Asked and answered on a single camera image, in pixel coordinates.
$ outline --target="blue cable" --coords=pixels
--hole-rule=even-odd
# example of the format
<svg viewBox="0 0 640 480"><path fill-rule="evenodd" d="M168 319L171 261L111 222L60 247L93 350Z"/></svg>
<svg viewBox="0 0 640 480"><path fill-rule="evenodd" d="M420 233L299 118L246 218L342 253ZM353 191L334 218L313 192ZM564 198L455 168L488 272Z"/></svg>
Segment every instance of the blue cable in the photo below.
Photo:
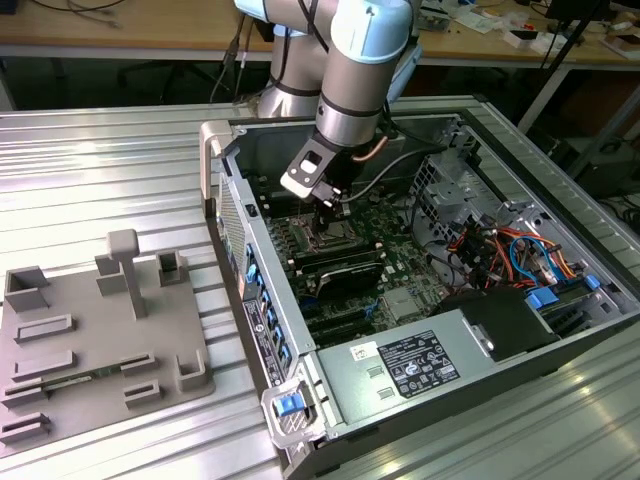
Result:
<svg viewBox="0 0 640 480"><path fill-rule="evenodd" d="M523 275L525 275L528 278L530 278L531 280L533 280L535 282L536 286L539 286L539 283L538 283L538 280L536 279L536 277L533 276L533 274L527 272L526 270L523 270L522 268L520 268L520 265L518 265L518 261L516 260L516 257L515 257L515 246L516 246L516 243L518 242L518 240L529 240L531 243L536 245L542 251L542 254L544 255L544 258L547 260L547 263L549 264L549 267L551 268L551 271L553 272L553 274L556 277L558 277L560 280L566 280L567 279L567 277L564 275L564 273L562 273L562 270L560 270L558 267L556 267L553 264L553 261L551 260L551 257L549 256L549 252L547 251L546 248L544 248L544 245L542 244L542 242L540 240L538 240L537 238L532 238L532 237L527 237L527 236L522 236L522 237L515 238L513 240L513 242L511 242L511 246L509 247L509 259L511 260L511 263L513 264L513 267L517 271L519 271Z"/></svg>

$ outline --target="slotted aluminum surface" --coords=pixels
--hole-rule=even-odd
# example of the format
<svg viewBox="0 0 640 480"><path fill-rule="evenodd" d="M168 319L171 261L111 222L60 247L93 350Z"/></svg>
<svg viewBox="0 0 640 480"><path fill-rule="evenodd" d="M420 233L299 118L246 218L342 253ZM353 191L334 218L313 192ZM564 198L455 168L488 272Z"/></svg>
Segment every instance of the slotted aluminum surface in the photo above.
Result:
<svg viewBox="0 0 640 480"><path fill-rule="evenodd" d="M94 268L114 229L135 228L142 255L179 248L216 384L207 397L4 458L0 478L282 478L198 189L200 124L247 115L194 106L0 117L1 284L19 266Z"/></svg>
<svg viewBox="0 0 640 480"><path fill-rule="evenodd" d="M611 228L610 217L553 165L541 163L537 149L492 107L472 97L443 97L404 100L394 109L447 107L470 109L528 168L541 170L543 183L566 195L565 204L599 238L612 237L614 254L621 261L626 255L626 265L640 273L635 239ZM199 209L200 123L247 114L191 106L0 117L0 271L32 264L49 275L90 268L114 228L136 228L145 253L179 248L189 262L217 386L209 397L0 460L0 478L281 478ZM513 193L520 188L508 178L492 180ZM638 352L635 326L557 373L323 478L639 478Z"/></svg>

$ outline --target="metal bracket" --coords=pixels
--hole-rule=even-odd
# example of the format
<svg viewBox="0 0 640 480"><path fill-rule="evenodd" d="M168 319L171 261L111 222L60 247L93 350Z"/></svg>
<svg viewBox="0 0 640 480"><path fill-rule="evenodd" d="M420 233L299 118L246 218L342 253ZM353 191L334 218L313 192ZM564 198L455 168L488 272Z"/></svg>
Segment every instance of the metal bracket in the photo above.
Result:
<svg viewBox="0 0 640 480"><path fill-rule="evenodd" d="M200 127L200 189L205 201L211 200L211 160L221 155L232 141L233 130L225 120L205 122Z"/></svg>
<svg viewBox="0 0 640 480"><path fill-rule="evenodd" d="M313 194L323 202L329 200L325 198L328 189L320 185L320 183L324 183L320 179L337 154L338 152L327 148L311 137L289 164L287 171L280 178L280 183L300 198L307 198Z"/></svg>
<svg viewBox="0 0 640 480"><path fill-rule="evenodd" d="M317 408L315 409L315 418L311 419L309 425L300 428L295 432L286 433L280 426L280 422L276 416L273 405L279 398L286 397L294 393L302 393L307 407L316 406ZM262 393L262 401L260 404L267 420L267 427L271 434L271 441L280 449L297 445L300 442L317 440L326 435L324 415L320 405L315 403L306 382L299 378L294 377L278 386L268 388Z"/></svg>

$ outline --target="table leg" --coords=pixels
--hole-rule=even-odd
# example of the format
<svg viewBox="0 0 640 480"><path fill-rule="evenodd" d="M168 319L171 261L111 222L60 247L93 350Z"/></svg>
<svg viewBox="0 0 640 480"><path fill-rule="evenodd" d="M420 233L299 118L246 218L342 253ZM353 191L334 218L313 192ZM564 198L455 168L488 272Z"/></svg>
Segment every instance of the table leg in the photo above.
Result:
<svg viewBox="0 0 640 480"><path fill-rule="evenodd" d="M558 70L551 75L551 78L542 90L540 90L540 93L529 107L529 110L527 110L527 113L524 114L522 120L518 123L518 128L523 133L529 131L538 116L542 113L542 110L544 110L544 107L546 107L549 100L551 100L551 97L553 97L553 94L556 93L556 90L558 90L558 87L562 84L569 70L569 68L562 66L558 68Z"/></svg>
<svg viewBox="0 0 640 480"><path fill-rule="evenodd" d="M15 104L9 92L9 86L4 78L4 73L0 70L0 112L9 112L15 110Z"/></svg>

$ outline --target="motherboard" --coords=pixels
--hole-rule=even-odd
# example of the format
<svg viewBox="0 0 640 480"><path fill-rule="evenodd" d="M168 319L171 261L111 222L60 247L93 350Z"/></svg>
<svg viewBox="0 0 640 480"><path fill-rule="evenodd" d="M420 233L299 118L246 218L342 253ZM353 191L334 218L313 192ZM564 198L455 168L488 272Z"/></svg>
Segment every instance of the motherboard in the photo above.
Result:
<svg viewBox="0 0 640 480"><path fill-rule="evenodd" d="M348 215L314 228L300 203L267 218L280 262L314 341L332 346L428 316L447 287L414 240L406 197L373 191Z"/></svg>

